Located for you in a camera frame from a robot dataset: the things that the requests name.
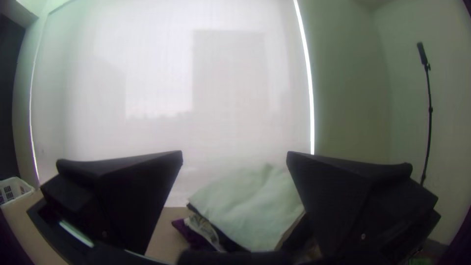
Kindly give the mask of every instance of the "white wall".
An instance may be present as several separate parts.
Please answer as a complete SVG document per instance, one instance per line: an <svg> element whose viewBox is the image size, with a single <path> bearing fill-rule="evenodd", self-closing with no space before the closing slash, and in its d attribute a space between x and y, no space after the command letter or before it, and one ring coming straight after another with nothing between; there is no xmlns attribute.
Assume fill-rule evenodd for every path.
<svg viewBox="0 0 471 265"><path fill-rule="evenodd" d="M38 187L38 177L34 166L29 128L29 99L31 78L36 50L47 14L68 0L49 0L41 11L39 19L26 28L16 68L13 88L13 136L18 168L21 177L29 184Z"/></svg>
<svg viewBox="0 0 471 265"><path fill-rule="evenodd" d="M461 0L396 0L374 14L391 81L391 161L409 161L419 180L427 145L429 62L432 144L425 187L442 219L431 238L450 243L471 203L471 19Z"/></svg>
<svg viewBox="0 0 471 265"><path fill-rule="evenodd" d="M314 82L316 154L388 162L389 83L371 12L300 0Z"/></svg>
<svg viewBox="0 0 471 265"><path fill-rule="evenodd" d="M40 16L47 0L16 0L22 6L26 7L30 12Z"/></svg>

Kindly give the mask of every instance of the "white basket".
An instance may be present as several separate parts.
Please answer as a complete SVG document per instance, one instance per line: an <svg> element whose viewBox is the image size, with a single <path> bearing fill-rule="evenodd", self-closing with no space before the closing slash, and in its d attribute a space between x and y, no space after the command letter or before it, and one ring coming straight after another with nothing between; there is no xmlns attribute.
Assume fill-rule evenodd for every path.
<svg viewBox="0 0 471 265"><path fill-rule="evenodd" d="M0 181L0 208L33 192L34 188L18 177Z"/></svg>

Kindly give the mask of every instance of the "light green blanket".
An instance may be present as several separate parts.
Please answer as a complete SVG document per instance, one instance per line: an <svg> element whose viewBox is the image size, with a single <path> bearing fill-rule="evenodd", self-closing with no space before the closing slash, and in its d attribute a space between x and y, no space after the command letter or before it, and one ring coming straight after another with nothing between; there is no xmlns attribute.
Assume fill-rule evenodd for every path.
<svg viewBox="0 0 471 265"><path fill-rule="evenodd" d="M240 170L198 190L189 202L227 237L250 251L271 251L303 214L288 172L266 165Z"/></svg>

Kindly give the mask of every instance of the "wooden desk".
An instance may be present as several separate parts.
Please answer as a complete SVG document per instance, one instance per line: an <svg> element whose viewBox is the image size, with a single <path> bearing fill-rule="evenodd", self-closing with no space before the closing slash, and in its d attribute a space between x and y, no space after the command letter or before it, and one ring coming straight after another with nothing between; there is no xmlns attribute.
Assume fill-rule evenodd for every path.
<svg viewBox="0 0 471 265"><path fill-rule="evenodd" d="M40 190L31 196L6 205L2 211L18 242L37 265L67 264L46 242L30 220L26 211L43 198ZM173 228L172 220L185 218L187 208L164 208L152 235L146 256L175 264L179 254L189 247L186 240Z"/></svg>

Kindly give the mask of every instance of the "microphone stand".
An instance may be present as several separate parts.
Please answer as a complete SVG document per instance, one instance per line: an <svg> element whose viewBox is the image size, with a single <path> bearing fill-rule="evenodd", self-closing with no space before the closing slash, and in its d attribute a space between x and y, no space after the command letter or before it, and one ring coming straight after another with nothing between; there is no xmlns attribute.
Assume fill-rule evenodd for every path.
<svg viewBox="0 0 471 265"><path fill-rule="evenodd" d="M432 96L430 94L430 80L428 77L428 72L430 71L430 63L424 64L425 74L427 75L427 89L428 89L428 141L427 141L427 154L425 155L425 164L423 166L422 177L420 178L420 185L423 186L425 182L425 172L427 171L428 156L430 154L430 140L432 137Z"/></svg>

